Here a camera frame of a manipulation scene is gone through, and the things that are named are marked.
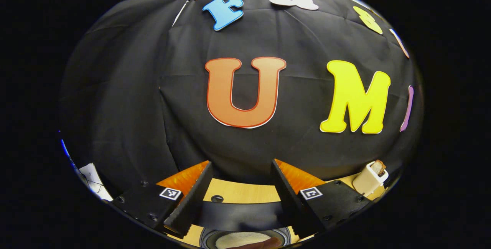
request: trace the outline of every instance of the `bolt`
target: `bolt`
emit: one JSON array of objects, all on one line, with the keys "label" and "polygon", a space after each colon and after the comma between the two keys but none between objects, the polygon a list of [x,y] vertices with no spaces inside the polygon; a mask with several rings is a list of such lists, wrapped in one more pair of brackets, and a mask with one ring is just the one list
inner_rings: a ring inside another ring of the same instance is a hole
[{"label": "bolt", "polygon": [[223,202],[223,197],[220,195],[213,195],[212,202],[218,202],[218,203]]},{"label": "bolt", "polygon": [[148,217],[152,219],[153,221],[157,221],[157,216],[155,214],[148,214]]}]

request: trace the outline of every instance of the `orange letter u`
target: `orange letter u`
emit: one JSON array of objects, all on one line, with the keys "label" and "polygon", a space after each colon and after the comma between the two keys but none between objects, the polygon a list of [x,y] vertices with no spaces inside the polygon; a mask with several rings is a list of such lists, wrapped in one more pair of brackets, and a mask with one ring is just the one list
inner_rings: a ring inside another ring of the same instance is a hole
[{"label": "orange letter u", "polygon": [[279,71],[286,67],[283,59],[258,57],[252,67],[259,71],[256,105],[249,110],[232,104],[234,73],[242,65],[236,58],[213,59],[206,63],[209,72],[207,104],[210,114],[220,123],[233,127],[256,128],[267,123],[275,114]]}]

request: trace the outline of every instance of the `blue letter f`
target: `blue letter f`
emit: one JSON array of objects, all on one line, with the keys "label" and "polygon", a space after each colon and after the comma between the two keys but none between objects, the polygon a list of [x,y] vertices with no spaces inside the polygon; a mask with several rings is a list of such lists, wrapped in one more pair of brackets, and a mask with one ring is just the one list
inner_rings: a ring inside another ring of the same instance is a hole
[{"label": "blue letter f", "polygon": [[213,0],[203,7],[203,11],[208,10],[212,14],[216,22],[213,29],[219,31],[244,15],[243,11],[233,11],[230,7],[241,7],[243,5],[244,2],[242,0],[228,0],[228,2]]}]

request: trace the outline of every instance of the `letter m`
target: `letter m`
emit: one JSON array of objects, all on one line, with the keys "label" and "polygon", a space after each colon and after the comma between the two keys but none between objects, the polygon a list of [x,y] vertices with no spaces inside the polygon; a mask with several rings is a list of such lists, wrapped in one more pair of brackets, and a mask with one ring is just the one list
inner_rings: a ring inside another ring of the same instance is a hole
[{"label": "letter m", "polygon": [[386,112],[390,77],[384,72],[375,72],[372,83],[365,93],[360,75],[350,62],[330,61],[327,68],[334,75],[334,97],[329,117],[321,122],[320,130],[332,133],[343,132],[346,129],[344,116],[347,106],[351,132],[358,130],[370,113],[361,131],[365,134],[380,133],[384,127],[382,122]]}]

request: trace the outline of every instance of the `wrinkled fabric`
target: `wrinkled fabric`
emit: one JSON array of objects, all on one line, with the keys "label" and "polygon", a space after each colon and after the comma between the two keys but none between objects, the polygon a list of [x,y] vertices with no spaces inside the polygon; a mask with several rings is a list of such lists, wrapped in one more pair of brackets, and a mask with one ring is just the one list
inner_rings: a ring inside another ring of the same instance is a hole
[{"label": "wrinkled fabric", "polygon": [[[366,9],[351,0],[313,0],[318,10],[242,0],[236,9],[244,11],[242,18],[214,31],[213,16],[202,11],[211,1],[189,1],[171,27],[183,0],[123,0],[88,31],[67,67],[61,99],[76,163],[94,162],[123,191],[204,160],[212,162],[216,178],[271,184],[273,158],[328,180],[360,172],[375,159],[391,173],[411,155],[423,119],[421,78],[390,25],[373,15],[383,34],[370,30],[353,6]],[[216,121],[207,108],[206,62],[241,60],[232,100],[251,109],[258,71],[250,63],[264,56],[287,64],[272,119],[254,129]],[[365,90],[375,72],[389,75],[380,134],[349,126],[338,134],[319,130],[333,100],[331,60],[353,63]],[[409,85],[412,112],[400,132]]]}]

